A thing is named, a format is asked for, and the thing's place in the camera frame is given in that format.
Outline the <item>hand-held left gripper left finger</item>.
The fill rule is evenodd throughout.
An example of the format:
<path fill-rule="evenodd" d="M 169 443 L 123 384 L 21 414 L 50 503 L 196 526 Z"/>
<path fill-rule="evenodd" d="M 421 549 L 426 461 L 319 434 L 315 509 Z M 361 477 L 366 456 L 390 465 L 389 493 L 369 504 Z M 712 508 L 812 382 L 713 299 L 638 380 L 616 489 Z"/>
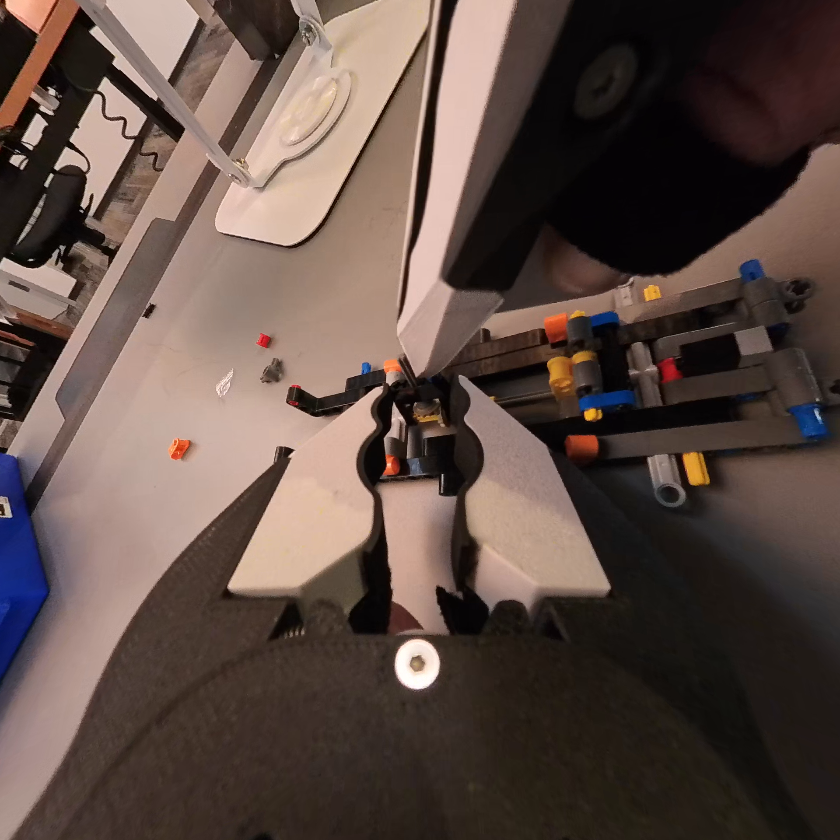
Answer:
<path fill-rule="evenodd" d="M 387 385 L 374 388 L 288 459 L 227 588 L 249 598 L 361 599 L 364 559 L 384 534 L 371 449 L 391 421 Z"/>

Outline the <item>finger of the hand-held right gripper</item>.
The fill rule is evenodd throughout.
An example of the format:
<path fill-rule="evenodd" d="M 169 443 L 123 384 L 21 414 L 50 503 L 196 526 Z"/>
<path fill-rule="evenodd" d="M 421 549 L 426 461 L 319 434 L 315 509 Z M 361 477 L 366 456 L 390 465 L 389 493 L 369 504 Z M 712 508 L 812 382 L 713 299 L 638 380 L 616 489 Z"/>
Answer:
<path fill-rule="evenodd" d="M 502 292 L 456 286 L 458 257 L 501 173 L 571 2 L 443 2 L 428 102 L 427 194 L 397 338 L 413 371 L 441 372 Z"/>
<path fill-rule="evenodd" d="M 419 101 L 418 121 L 416 128 L 416 141 L 413 153 L 413 168 L 411 185 L 409 189 L 406 228 L 402 247 L 402 262 L 400 268 L 400 283 L 397 294 L 396 317 L 399 319 L 403 313 L 404 302 L 407 291 L 408 266 L 413 249 L 413 242 L 417 236 L 417 226 L 422 221 L 424 205 L 427 194 L 428 169 L 430 167 L 429 156 L 431 154 L 430 144 L 432 140 L 426 140 L 427 110 L 428 102 L 432 97 L 435 79 L 435 57 L 439 41 L 439 26 L 442 16 L 442 4 L 440 1 L 433 1 L 429 6 L 429 19 L 426 31 L 426 59 L 423 69 L 423 85 Z"/>

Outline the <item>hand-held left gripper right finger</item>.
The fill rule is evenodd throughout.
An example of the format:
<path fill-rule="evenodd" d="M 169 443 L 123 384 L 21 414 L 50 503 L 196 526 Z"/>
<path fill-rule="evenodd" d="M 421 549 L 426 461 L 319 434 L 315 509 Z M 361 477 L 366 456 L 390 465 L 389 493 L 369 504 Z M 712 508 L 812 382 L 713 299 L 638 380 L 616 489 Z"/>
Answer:
<path fill-rule="evenodd" d="M 611 584 L 554 459 L 464 376 L 453 382 L 455 464 L 464 478 L 452 533 L 460 590 L 488 609 L 554 597 L 603 598 Z"/>

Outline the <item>black grey lego chassis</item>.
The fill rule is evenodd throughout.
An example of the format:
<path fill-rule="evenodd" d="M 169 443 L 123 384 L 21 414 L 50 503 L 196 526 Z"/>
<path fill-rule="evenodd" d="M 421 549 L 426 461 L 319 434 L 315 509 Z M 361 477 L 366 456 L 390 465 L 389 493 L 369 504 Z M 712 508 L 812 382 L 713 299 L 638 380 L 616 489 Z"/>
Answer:
<path fill-rule="evenodd" d="M 658 503 L 678 508 L 685 484 L 710 483 L 708 454 L 829 437 L 838 379 L 819 379 L 789 338 L 815 290 L 806 277 L 772 278 L 757 259 L 733 279 L 667 296 L 632 277 L 605 311 L 556 312 L 507 336 L 480 329 L 430 378 L 399 360 L 378 370 L 365 363 L 338 393 L 290 385 L 287 404 L 334 417 L 390 385 L 383 480 L 435 480 L 440 496 L 454 497 L 464 481 L 455 433 L 433 429 L 449 427 L 450 392 L 464 377 L 578 466 L 643 460 Z"/>

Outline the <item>person's right hand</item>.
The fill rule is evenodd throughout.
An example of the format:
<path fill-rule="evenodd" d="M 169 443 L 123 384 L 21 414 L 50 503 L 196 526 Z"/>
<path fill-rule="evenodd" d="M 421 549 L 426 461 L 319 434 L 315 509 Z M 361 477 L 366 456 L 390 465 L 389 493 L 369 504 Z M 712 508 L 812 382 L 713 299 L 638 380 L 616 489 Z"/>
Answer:
<path fill-rule="evenodd" d="M 688 267 L 776 204 L 838 127 L 839 2 L 740 2 L 547 212 L 546 280 L 576 299 Z"/>

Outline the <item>blue plastic box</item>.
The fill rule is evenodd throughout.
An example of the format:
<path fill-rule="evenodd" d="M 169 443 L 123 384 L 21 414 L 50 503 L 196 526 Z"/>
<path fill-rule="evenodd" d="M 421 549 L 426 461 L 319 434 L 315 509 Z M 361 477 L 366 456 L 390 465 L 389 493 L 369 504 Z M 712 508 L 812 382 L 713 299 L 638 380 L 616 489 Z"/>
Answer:
<path fill-rule="evenodd" d="M 2 453 L 1 676 L 6 675 L 48 594 L 18 461 Z"/>

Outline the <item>white box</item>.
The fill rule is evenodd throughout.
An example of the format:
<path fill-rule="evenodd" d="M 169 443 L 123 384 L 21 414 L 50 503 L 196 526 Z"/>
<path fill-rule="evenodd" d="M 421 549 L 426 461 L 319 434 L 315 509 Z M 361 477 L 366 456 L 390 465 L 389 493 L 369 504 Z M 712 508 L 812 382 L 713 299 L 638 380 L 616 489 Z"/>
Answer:
<path fill-rule="evenodd" d="M 27 310 L 53 319 L 67 309 L 77 309 L 77 301 L 62 296 L 53 290 L 1 270 L 2 299 L 12 308 Z"/>

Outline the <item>black office chair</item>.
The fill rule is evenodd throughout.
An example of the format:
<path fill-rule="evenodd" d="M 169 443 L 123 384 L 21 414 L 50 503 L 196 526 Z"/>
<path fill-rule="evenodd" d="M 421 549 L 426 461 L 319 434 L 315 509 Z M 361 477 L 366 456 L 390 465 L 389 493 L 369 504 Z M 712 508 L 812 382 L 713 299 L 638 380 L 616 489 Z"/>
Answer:
<path fill-rule="evenodd" d="M 78 166 L 60 167 L 45 189 L 45 197 L 35 221 L 7 255 L 7 258 L 25 268 L 38 268 L 56 258 L 67 261 L 67 253 L 77 243 L 90 245 L 103 254 L 107 238 L 102 232 L 89 227 L 87 219 L 91 201 L 83 205 L 87 176 Z"/>

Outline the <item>orange wooden desktop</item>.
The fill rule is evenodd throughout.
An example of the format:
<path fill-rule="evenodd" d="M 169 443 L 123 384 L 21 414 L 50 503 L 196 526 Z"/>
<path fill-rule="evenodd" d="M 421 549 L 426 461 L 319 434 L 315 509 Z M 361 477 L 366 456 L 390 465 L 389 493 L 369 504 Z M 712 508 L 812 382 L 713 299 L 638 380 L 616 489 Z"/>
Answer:
<path fill-rule="evenodd" d="M 3 5 L 35 33 L 35 44 L 2 102 L 1 127 L 6 128 L 16 123 L 32 98 L 80 7 L 74 1 L 3 2 Z"/>

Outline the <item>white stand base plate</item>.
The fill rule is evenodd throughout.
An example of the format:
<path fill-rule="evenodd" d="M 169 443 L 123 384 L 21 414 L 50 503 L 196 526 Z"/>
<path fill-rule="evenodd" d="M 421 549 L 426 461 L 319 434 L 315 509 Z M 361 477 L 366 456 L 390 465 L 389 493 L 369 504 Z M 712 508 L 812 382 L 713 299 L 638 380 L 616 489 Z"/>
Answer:
<path fill-rule="evenodd" d="M 218 233 L 291 247 L 309 238 L 340 194 L 427 29 L 428 1 L 370 2 L 324 23 L 316 2 L 292 1 L 304 44 L 241 161 Z"/>

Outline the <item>black desk frame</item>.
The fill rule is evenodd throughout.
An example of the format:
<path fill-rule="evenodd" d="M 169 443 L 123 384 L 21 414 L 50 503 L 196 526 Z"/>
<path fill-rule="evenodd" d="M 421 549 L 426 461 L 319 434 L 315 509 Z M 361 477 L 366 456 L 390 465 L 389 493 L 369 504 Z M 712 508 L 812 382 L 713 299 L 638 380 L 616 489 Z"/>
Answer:
<path fill-rule="evenodd" d="M 47 71 L 53 71 L 59 83 L 66 84 L 66 89 L 59 90 L 58 106 L 47 118 L 34 148 L 23 147 L 23 167 L 16 175 L 2 174 L 2 258 L 10 257 L 24 236 L 26 224 L 35 217 L 60 154 L 69 146 L 71 135 L 93 97 L 94 83 L 110 81 L 173 141 L 179 141 L 184 134 L 183 126 L 165 105 L 114 66 L 113 55 L 79 24 L 70 26 Z"/>

